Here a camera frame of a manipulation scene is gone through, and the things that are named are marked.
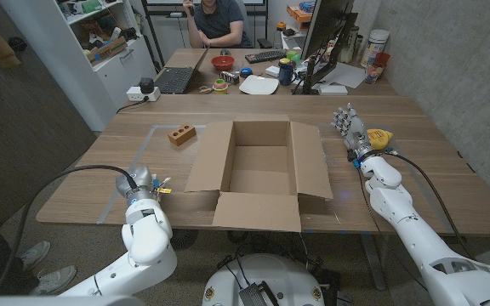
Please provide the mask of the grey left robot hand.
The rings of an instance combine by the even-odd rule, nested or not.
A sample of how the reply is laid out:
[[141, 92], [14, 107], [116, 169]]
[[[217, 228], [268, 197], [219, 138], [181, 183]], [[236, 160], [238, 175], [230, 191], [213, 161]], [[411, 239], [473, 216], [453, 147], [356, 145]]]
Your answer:
[[129, 198], [133, 193], [139, 191], [153, 191], [153, 178], [148, 166], [140, 166], [132, 169], [129, 172], [129, 177], [135, 182], [136, 187], [131, 186], [128, 177], [125, 175], [121, 175], [116, 179], [117, 191], [121, 196]]

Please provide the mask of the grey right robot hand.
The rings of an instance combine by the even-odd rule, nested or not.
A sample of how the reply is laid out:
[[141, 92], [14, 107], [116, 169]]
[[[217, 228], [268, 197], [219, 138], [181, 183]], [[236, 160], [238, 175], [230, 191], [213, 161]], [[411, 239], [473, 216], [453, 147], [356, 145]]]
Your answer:
[[348, 103], [345, 109], [339, 107], [333, 113], [331, 125], [341, 133], [346, 148], [358, 158], [373, 151], [367, 129], [351, 103]]

